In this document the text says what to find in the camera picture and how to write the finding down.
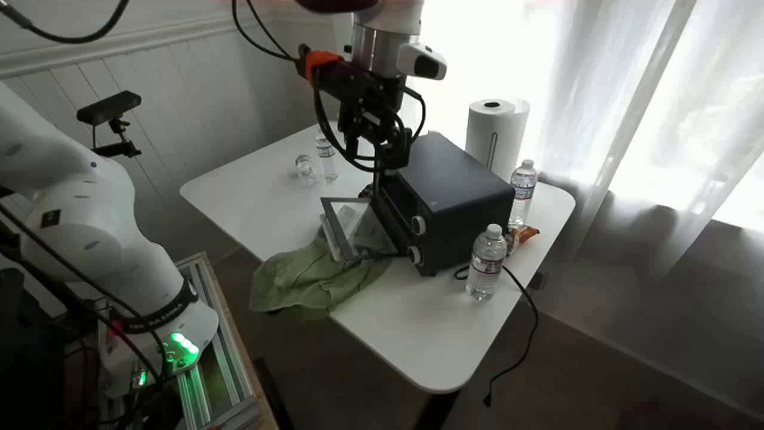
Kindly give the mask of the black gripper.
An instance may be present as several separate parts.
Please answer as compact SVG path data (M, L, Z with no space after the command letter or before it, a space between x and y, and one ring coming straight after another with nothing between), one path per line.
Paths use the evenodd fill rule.
M401 78L356 78L352 99L340 111L344 156L360 162L359 142L365 138L373 146L373 197L383 194L386 170L408 166L414 131L398 117L404 90Z

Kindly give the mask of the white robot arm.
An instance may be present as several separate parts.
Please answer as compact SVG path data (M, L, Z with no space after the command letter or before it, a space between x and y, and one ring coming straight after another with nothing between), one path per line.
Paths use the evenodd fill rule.
M354 17L348 57L304 46L295 72L318 100L342 103L322 137L374 178L410 157L418 131L398 117L410 76L441 78L447 63L418 40L424 0L295 0L315 14ZM168 250L139 229L135 189L119 166L131 144L87 148L0 87L0 187L30 201L16 222L22 260L44 277L84 283L108 299L98 354L108 395L161 384L199 364L219 316Z

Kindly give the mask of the metal frame robot base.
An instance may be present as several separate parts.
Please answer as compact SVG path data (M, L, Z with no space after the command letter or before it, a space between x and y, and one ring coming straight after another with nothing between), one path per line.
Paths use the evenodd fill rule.
M110 354L114 396L145 391L165 376L182 406L174 430L261 430L273 422L268 396L202 253L178 265L168 255L143 259L118 297L124 340Z

